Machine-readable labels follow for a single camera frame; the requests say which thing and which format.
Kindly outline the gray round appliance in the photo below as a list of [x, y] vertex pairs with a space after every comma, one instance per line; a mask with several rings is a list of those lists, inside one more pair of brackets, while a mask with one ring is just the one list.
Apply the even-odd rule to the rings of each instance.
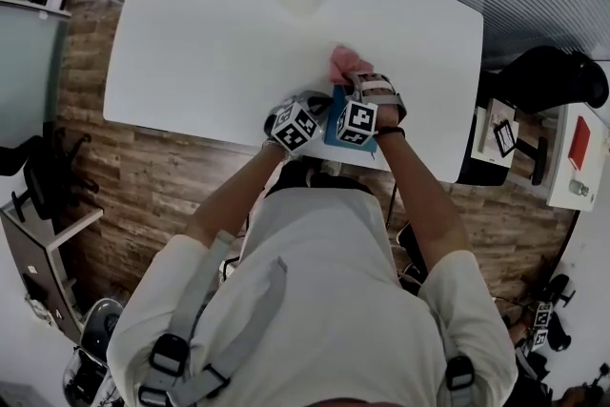
[[90, 308], [80, 337], [80, 347], [94, 360], [106, 365], [107, 350], [123, 306], [112, 298], [102, 298]]

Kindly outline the blue book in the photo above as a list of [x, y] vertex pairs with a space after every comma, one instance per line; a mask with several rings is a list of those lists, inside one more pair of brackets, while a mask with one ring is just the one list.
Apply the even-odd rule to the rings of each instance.
[[375, 153], [377, 105], [346, 99], [341, 85], [333, 89], [333, 104], [324, 143], [329, 146]]

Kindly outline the person's left forearm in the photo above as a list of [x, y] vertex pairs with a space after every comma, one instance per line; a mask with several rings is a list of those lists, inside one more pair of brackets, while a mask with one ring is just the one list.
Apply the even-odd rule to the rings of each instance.
[[237, 236], [285, 151], [264, 145], [236, 174], [209, 195], [190, 217], [184, 235], [210, 248], [219, 232]]

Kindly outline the person's right hand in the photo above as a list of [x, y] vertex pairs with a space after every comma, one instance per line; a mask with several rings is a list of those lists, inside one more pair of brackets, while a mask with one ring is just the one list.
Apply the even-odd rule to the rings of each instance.
[[382, 104], [377, 106], [376, 131], [382, 127], [399, 126], [401, 120], [402, 112], [399, 105]]

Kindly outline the brown white cabinet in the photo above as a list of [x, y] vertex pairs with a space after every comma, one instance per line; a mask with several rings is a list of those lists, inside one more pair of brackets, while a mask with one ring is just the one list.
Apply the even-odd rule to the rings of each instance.
[[41, 290], [40, 300], [54, 324], [69, 340], [77, 343], [83, 330], [83, 318], [75, 310], [75, 297], [60, 247], [99, 220], [104, 211], [94, 207], [67, 227], [53, 227], [49, 219], [42, 219], [31, 202], [20, 211], [11, 203], [0, 208], [0, 221], [8, 240], [10, 252], [24, 284]]

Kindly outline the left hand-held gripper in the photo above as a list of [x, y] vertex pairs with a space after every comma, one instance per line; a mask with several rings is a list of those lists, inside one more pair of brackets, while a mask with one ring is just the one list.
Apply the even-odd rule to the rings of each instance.
[[323, 135], [323, 120], [333, 98], [325, 92], [306, 90], [271, 109], [264, 132], [288, 153], [294, 153]]

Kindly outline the person's white shirt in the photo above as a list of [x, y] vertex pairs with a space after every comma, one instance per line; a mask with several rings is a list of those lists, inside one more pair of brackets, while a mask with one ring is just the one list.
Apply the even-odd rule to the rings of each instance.
[[406, 292], [377, 199], [259, 195], [237, 236], [153, 259], [107, 351], [129, 407], [502, 407], [514, 347], [472, 252]]

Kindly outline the beige box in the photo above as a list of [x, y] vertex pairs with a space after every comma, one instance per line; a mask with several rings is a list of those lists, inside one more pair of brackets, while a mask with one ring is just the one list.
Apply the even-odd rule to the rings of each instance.
[[485, 156], [501, 157], [498, 151], [493, 128], [502, 120], [509, 120], [512, 123], [514, 137], [519, 131], [514, 131], [515, 109], [497, 99], [491, 99], [485, 110], [485, 116], [481, 118], [482, 132], [478, 143], [478, 150]]

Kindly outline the person's black trousers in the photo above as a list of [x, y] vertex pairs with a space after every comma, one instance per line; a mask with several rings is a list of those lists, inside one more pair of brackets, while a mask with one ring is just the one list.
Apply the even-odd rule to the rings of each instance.
[[310, 168], [302, 161], [293, 160], [286, 163], [266, 196], [295, 188], [359, 190], [373, 195], [367, 186], [350, 177], [330, 175], [325, 172], [314, 173], [308, 177], [309, 170]]

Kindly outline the person's right forearm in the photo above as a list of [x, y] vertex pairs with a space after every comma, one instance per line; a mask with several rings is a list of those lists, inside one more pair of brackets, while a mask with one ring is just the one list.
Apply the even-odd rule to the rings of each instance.
[[376, 142], [395, 178], [426, 268], [432, 270], [449, 254], [472, 252], [458, 209], [406, 139], [388, 134]]

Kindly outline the black office chair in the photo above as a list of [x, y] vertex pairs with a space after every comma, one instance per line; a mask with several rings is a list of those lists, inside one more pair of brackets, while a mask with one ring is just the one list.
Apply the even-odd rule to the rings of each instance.
[[11, 195], [19, 220], [26, 220], [23, 207], [30, 200], [38, 216], [48, 220], [57, 233], [61, 231], [63, 211], [79, 205], [79, 199], [72, 191], [74, 188], [99, 192], [96, 182], [80, 176], [72, 168], [79, 150], [92, 141], [92, 136], [83, 134], [67, 151], [64, 149], [65, 135], [65, 130], [59, 128], [52, 133], [52, 139], [35, 135], [17, 147], [0, 147], [0, 176], [22, 172], [26, 183], [27, 189], [22, 194]]
[[[609, 95], [610, 86], [603, 69], [587, 55], [579, 51], [566, 53], [554, 47], [540, 46], [525, 52], [497, 73], [481, 71], [476, 108], [487, 109], [490, 101], [497, 99], [530, 115], [572, 103], [586, 103], [598, 109]], [[479, 119], [482, 122], [482, 117], [478, 118], [475, 110], [457, 183], [501, 186], [509, 170], [471, 156]], [[534, 162], [530, 178], [534, 186], [542, 183], [548, 146], [548, 139], [542, 136], [536, 147], [517, 139], [516, 150]]]

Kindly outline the black framed picture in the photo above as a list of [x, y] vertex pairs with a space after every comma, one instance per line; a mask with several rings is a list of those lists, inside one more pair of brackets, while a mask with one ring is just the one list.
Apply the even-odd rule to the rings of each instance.
[[497, 123], [493, 128], [493, 134], [501, 157], [506, 157], [516, 148], [517, 140], [512, 131], [511, 121], [505, 119]]

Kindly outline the red book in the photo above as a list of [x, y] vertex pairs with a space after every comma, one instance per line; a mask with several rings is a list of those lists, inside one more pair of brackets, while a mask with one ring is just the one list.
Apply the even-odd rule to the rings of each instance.
[[579, 116], [568, 153], [568, 160], [576, 171], [582, 169], [590, 135], [591, 131], [586, 120], [582, 116]]

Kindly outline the pink cloth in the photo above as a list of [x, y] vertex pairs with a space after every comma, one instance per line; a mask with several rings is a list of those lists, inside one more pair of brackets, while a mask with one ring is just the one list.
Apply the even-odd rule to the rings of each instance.
[[372, 73], [374, 66], [360, 58], [356, 51], [344, 46], [333, 49], [330, 57], [329, 78], [334, 85], [353, 86], [348, 75], [352, 72]]

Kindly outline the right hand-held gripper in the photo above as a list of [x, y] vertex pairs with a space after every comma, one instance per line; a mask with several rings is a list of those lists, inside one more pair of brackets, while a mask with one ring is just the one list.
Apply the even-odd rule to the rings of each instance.
[[[345, 106], [337, 119], [335, 136], [342, 143], [362, 147], [380, 132], [393, 132], [407, 115], [400, 94], [390, 79], [381, 73], [351, 71], [342, 74]], [[385, 118], [377, 124], [379, 109], [396, 113], [395, 125]]]

